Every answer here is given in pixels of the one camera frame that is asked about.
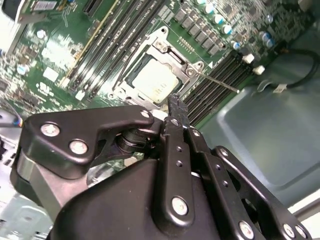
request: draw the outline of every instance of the black rubber cable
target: black rubber cable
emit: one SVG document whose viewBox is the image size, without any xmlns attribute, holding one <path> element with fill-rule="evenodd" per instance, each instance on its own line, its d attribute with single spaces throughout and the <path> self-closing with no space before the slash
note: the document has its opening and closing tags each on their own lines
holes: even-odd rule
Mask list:
<svg viewBox="0 0 320 240">
<path fill-rule="evenodd" d="M 304 49 L 282 49 L 280 51 L 281 54 L 297 54 L 297 55 L 304 55 L 304 56 L 309 56 L 313 59 L 313 64 L 312 64 L 312 68 L 310 69 L 309 73 L 302 79 L 294 82 L 294 83 L 289 83 L 286 88 L 287 89 L 293 89 L 296 87 L 299 87 L 305 83 L 307 83 L 308 81 L 310 81 L 313 76 L 316 74 L 316 72 L 319 69 L 319 64 L 320 64 L 320 56 L 311 50 L 304 50 Z M 276 89 L 279 86 L 279 83 L 271 83 L 269 85 L 269 87 Z"/>
</svg>

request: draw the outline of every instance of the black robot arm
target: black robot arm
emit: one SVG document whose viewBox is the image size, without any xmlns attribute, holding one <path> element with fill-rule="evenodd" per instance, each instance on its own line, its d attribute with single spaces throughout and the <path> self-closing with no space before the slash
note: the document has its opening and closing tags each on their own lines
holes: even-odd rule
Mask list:
<svg viewBox="0 0 320 240">
<path fill-rule="evenodd" d="M 49 213 L 48 239 L 311 239 L 228 149 L 209 149 L 177 96 L 168 106 L 164 120 L 131 105 L 25 121 L 11 181 Z M 135 152 L 88 188 L 89 168 Z"/>
</svg>

